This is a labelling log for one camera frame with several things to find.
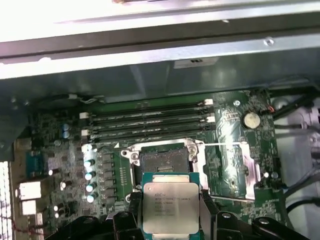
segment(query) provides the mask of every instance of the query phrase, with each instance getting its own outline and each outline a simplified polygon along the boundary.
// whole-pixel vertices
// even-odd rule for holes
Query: motherboard
[[[285,223],[270,108],[268,92],[253,89],[30,114],[25,182],[45,186],[43,232],[125,210],[143,173],[197,172],[222,211]]]

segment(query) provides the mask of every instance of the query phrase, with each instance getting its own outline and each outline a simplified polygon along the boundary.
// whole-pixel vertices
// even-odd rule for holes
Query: sticker
[[[188,60],[177,60],[174,62],[174,69],[186,69],[202,66],[212,66],[219,60],[218,56],[206,57],[206,58],[195,58]]]

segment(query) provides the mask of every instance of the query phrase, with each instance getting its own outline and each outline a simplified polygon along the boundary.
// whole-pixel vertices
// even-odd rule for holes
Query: cable
[[[303,95],[302,97],[291,102],[290,104],[273,112],[272,113],[273,120],[281,119],[281,118],[293,113],[295,110],[299,109],[300,107],[304,107],[306,105],[311,104],[317,98],[318,94],[319,94],[318,92],[311,92],[309,94]]]
[[[0,215],[0,217],[2,219],[5,219],[5,220],[10,220],[11,221],[11,224],[12,224],[12,230],[13,231],[16,231],[16,232],[19,232],[19,233],[23,233],[23,234],[30,234],[30,235],[41,235],[41,236],[44,236],[43,233],[39,233],[37,231],[35,231],[34,229],[30,228],[30,229],[21,229],[21,228],[18,228],[16,226],[16,222],[10,218],[10,217],[6,217],[6,216],[2,216]]]
[[[320,169],[312,169],[307,172],[297,183],[287,188],[287,191],[284,193],[284,197],[288,198],[295,192],[303,189],[311,184],[320,181]]]
[[[313,197],[313,198],[310,198],[310,199],[303,199],[303,200],[300,200],[300,201],[296,201],[293,204],[289,205],[286,208],[286,211],[287,211],[287,213],[290,213],[293,209],[295,209],[295,208],[297,208],[297,207],[299,207],[301,205],[304,205],[304,204],[315,204],[316,206],[320,207],[320,198]]]
[[[275,129],[302,129],[302,125],[301,124],[291,124],[291,125],[275,124],[274,128]]]
[[[54,96],[45,97],[42,99],[39,99],[37,101],[34,101],[30,104],[31,107],[38,107],[40,105],[48,104],[54,101],[58,100],[76,100],[84,104],[92,104],[94,102],[100,102],[104,103],[102,95],[99,96],[85,96],[85,95],[79,95],[79,94],[73,94],[73,93],[66,93],[66,94],[58,94]]]
[[[320,129],[317,128],[316,126],[310,126],[310,125],[303,125],[303,124],[290,124],[290,125],[279,125],[279,124],[275,124],[274,125],[275,129],[305,129],[305,130],[311,130],[314,131],[318,134],[320,134]]]

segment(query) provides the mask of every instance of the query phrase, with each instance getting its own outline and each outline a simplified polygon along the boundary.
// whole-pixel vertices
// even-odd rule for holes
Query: green circuit board
[[[282,191],[274,187],[282,180],[274,123],[266,113],[269,106],[266,91],[242,90],[88,104],[32,114],[33,150],[43,155],[46,171],[60,169],[55,176],[56,190],[50,195],[50,204],[77,203],[77,210],[71,216],[54,218],[55,212],[50,209],[50,230],[54,232],[79,216],[101,217],[126,209],[128,195],[139,190],[142,170],[132,166],[121,152],[134,144],[184,138],[215,144],[205,147],[203,172],[212,199],[221,210],[234,212],[248,223],[259,216],[284,223],[279,200]],[[243,116],[247,113],[259,114],[258,127],[244,126]],[[239,143],[247,143],[250,160],[259,167],[255,176],[259,182],[252,188],[254,199],[246,198],[246,181],[251,170],[244,163]],[[84,146],[92,149],[84,151]],[[139,160],[153,153],[163,158],[166,155],[162,153],[173,151],[174,155],[183,148],[183,144],[174,142],[151,144],[141,149]],[[97,183],[98,197],[92,203],[86,198],[89,182],[85,179],[88,170],[84,168],[84,161],[88,159],[95,161],[90,171],[96,175],[89,182]],[[161,166],[161,169],[174,172],[174,167]],[[71,181],[72,186],[61,191],[61,181]]]

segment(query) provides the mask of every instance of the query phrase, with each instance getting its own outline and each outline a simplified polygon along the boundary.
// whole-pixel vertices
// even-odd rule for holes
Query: dimm slot
[[[113,141],[130,141],[130,140],[138,140],[138,139],[152,139],[152,138],[160,138],[160,137],[165,137],[165,136],[175,136],[178,134],[182,135],[189,135],[190,133],[198,133],[198,132],[204,132],[204,131],[210,131],[211,128],[209,126],[205,127],[198,127],[198,128],[193,128],[193,129],[183,129],[175,132],[157,132],[154,134],[139,134],[139,135],[133,135],[133,136],[121,136],[121,137],[101,137],[101,138],[95,138],[90,140],[91,143],[101,143],[101,142],[113,142]]]
[[[156,106],[156,107],[141,107],[136,108],[134,110],[123,110],[123,111],[116,111],[116,112],[108,112],[108,113],[96,113],[92,114],[93,117],[115,117],[115,116],[125,116],[125,115],[134,115],[138,113],[151,113],[151,112],[163,112],[163,111],[179,111],[179,110],[199,110],[209,108],[212,105],[204,105],[203,102],[199,103],[186,103],[186,104],[173,104],[173,105],[166,105],[166,106]]]
[[[139,127],[136,129],[128,129],[128,130],[122,130],[122,129],[118,129],[118,130],[113,130],[113,131],[104,131],[101,132],[99,131],[97,134],[92,134],[91,137],[94,139],[96,136],[97,137],[107,137],[107,136],[123,136],[123,135],[132,135],[132,134],[139,134],[139,133],[143,133],[143,132],[160,132],[160,131],[170,131],[176,129],[176,128],[190,128],[191,126],[198,126],[198,127],[205,127],[207,126],[208,123],[203,122],[203,123],[199,123],[199,122],[190,122],[190,123],[179,123],[179,124],[175,124],[175,125],[167,125],[167,126],[151,126],[151,127]]]
[[[201,111],[188,111],[188,112],[176,112],[174,114],[166,114],[166,112],[158,112],[156,115],[132,115],[128,118],[112,118],[112,119],[106,119],[106,118],[92,118],[92,121],[95,124],[111,124],[111,123],[119,123],[120,121],[123,123],[127,122],[139,122],[139,121],[151,121],[151,120],[157,120],[157,119],[164,119],[164,118],[187,118],[192,116],[202,116],[205,114],[209,114],[208,109],[202,109]]]
[[[101,126],[100,128],[93,129],[93,134],[105,134],[105,133],[117,133],[117,132],[125,132],[125,131],[139,131],[139,130],[149,130],[152,128],[164,128],[164,127],[176,127],[181,125],[190,125],[190,124],[201,124],[206,123],[205,119],[186,119],[186,120],[178,120],[178,121],[170,121],[170,122],[161,122],[154,121],[147,124],[139,124],[139,125],[130,125],[130,126],[121,126],[121,125],[112,125],[112,126]]]

